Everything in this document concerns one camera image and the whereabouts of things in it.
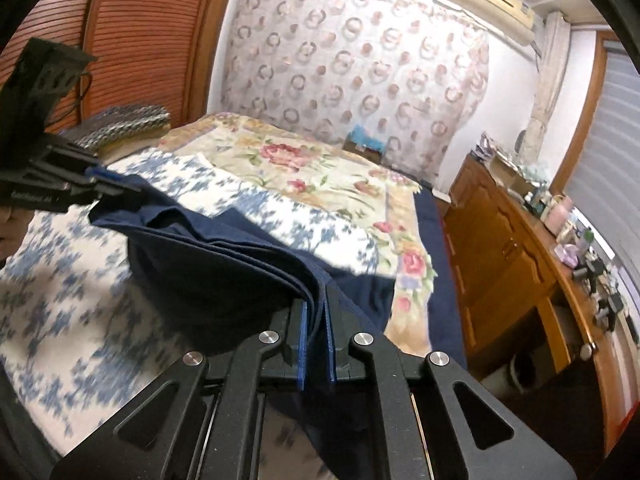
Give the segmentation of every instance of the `patterned curtain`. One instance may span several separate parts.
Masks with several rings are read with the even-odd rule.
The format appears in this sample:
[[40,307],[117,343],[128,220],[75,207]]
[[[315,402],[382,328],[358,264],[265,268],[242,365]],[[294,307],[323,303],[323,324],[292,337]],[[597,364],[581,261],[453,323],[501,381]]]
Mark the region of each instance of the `patterned curtain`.
[[357,124],[433,182],[484,97],[487,34],[413,0],[240,0],[223,106],[332,144]]

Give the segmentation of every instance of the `window blind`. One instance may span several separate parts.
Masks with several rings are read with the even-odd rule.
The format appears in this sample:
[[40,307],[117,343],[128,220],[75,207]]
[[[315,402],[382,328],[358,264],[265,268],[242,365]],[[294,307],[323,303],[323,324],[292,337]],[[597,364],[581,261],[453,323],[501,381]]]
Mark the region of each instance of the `window blind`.
[[640,75],[605,42],[602,95],[566,193],[640,285]]

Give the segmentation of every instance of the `wooden cabinet door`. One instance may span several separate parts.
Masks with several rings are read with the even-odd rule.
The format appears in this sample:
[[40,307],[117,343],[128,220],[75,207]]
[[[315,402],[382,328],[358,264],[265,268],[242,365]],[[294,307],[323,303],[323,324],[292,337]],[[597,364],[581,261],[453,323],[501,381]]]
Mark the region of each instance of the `wooden cabinet door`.
[[460,172],[456,177],[455,182],[449,189],[449,197],[451,198],[451,204],[455,207],[464,207],[469,196],[473,193],[476,180],[476,172],[478,171],[479,163],[474,161],[467,155],[465,163],[460,168]]
[[516,237],[510,208],[488,177],[479,178],[465,206],[447,215],[461,306],[470,307],[508,266]]
[[471,325],[479,350],[493,342],[535,308],[548,291],[553,272],[524,227],[506,251],[506,267],[485,294],[469,307]]

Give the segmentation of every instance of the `silver bolt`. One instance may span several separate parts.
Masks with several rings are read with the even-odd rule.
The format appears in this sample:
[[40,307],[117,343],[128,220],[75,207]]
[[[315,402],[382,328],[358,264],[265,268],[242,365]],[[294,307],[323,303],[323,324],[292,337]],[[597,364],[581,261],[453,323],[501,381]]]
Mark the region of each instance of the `silver bolt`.
[[204,356],[200,352],[187,352],[182,356],[182,362],[187,366],[198,366],[203,359]]
[[598,347],[596,346],[596,343],[585,343],[580,348],[580,359],[582,359],[583,361],[588,361],[589,359],[591,359],[593,354],[596,353],[597,349]]
[[273,330],[265,330],[264,332],[260,333],[258,338],[260,338],[260,341],[265,343],[265,345],[270,345],[272,343],[275,343],[278,339],[280,339],[280,336],[278,335],[277,332],[274,332]]
[[429,356],[429,361],[436,366],[446,366],[449,364],[450,359],[444,352],[433,352]]
[[373,343],[373,336],[367,332],[358,332],[353,340],[361,346],[368,346]]

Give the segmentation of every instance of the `wooden louvered door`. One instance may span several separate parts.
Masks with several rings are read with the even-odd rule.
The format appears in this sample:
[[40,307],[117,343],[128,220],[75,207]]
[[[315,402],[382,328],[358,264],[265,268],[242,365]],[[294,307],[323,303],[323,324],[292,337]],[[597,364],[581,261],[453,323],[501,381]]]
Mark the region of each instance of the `wooden louvered door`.
[[[159,104],[172,126],[205,111],[210,70],[228,0],[40,0],[0,55],[0,84],[32,36],[78,46],[98,57],[78,113],[55,130],[105,108]],[[65,97],[68,109],[84,91]]]
[[202,0],[102,0],[95,22],[86,109],[164,105],[182,124],[191,42]]

